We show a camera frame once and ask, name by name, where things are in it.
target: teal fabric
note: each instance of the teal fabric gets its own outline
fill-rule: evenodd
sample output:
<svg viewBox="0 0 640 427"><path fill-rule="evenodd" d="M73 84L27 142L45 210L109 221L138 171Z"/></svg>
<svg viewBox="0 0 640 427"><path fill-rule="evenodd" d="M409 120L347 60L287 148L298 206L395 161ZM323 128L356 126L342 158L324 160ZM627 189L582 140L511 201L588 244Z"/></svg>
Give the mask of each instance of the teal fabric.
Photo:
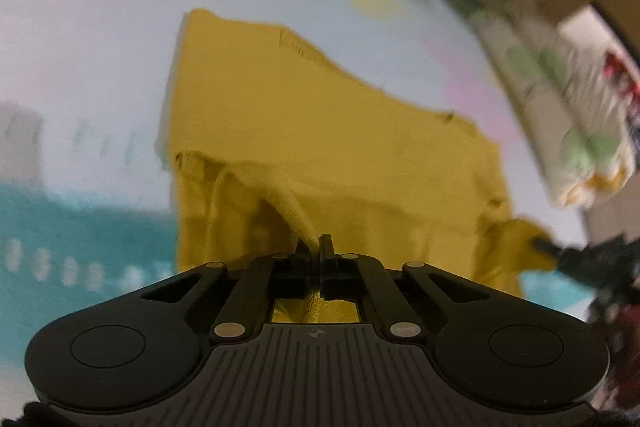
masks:
<svg viewBox="0 0 640 427"><path fill-rule="evenodd" d="M1 363L22 366L30 338L55 318L172 275L176 240L175 216L72 208L32 190L0 185ZM50 252L50 270L38 281L42 248ZM65 262L74 262L69 259L77 263L78 277L65 285ZM92 264L104 274L93 291L88 289Z"/></svg>

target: round pad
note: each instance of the round pad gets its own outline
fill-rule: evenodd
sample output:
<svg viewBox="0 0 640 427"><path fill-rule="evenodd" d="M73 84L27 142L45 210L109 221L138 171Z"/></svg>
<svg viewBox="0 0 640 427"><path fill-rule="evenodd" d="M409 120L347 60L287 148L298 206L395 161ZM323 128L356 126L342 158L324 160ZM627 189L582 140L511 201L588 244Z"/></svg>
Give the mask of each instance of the round pad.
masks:
<svg viewBox="0 0 640 427"><path fill-rule="evenodd" d="M200 341L181 317L164 303L145 303L144 312L126 305L67 315L31 339L25 367L39 396L116 412L169 394L191 376Z"/></svg>
<svg viewBox="0 0 640 427"><path fill-rule="evenodd" d="M80 333L71 344L71 354L84 365L108 369L133 362L145 344L145 337L132 328L99 326Z"/></svg>
<svg viewBox="0 0 640 427"><path fill-rule="evenodd" d="M465 303L434 353L454 387L510 410L589 399L609 367L607 346L586 324L515 298Z"/></svg>
<svg viewBox="0 0 640 427"><path fill-rule="evenodd" d="M507 326L489 339L494 355L504 362L521 367L542 367L562 355L562 341L545 328L537 326Z"/></svg>

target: metal pin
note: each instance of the metal pin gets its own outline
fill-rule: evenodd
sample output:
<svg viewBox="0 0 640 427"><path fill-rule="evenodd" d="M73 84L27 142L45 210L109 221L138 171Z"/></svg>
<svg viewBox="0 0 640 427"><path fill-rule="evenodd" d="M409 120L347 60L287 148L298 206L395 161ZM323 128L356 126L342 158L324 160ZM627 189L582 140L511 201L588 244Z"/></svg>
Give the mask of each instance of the metal pin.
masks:
<svg viewBox="0 0 640 427"><path fill-rule="evenodd" d="M389 331L391 331L391 334L395 337L410 339L411 337L420 335L422 328L412 322L396 322L389 328Z"/></svg>
<svg viewBox="0 0 640 427"><path fill-rule="evenodd" d="M223 339L234 339L244 335L245 331L244 326L237 322L223 322L213 329L213 332Z"/></svg>

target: bedsheet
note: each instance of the bedsheet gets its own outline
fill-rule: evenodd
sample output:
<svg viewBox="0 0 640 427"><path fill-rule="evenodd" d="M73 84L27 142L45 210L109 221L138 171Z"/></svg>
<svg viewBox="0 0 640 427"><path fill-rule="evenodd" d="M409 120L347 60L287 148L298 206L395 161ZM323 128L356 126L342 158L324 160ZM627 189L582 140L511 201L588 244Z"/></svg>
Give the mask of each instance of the bedsheet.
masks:
<svg viewBox="0 0 640 427"><path fill-rule="evenodd" d="M174 272L166 124L195 7L287 25L371 86L473 119L501 146L515 212L585 243L578 213L546 199L497 77L447 0L2 0L1 415L33 399L22 356L36 330ZM522 283L527 298L577 316L590 299L555 274Z"/></svg>

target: yellow towel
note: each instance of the yellow towel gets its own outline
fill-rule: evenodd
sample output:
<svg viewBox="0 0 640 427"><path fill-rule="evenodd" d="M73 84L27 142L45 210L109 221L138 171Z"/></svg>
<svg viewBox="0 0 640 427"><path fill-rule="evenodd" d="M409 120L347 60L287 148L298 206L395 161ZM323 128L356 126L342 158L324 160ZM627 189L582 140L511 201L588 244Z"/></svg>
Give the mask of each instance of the yellow towel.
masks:
<svg viewBox="0 0 640 427"><path fill-rule="evenodd" d="M468 121L372 89L283 26L188 19L172 103L178 269L312 249L424 261L519 295L553 269L511 221L498 148Z"/></svg>

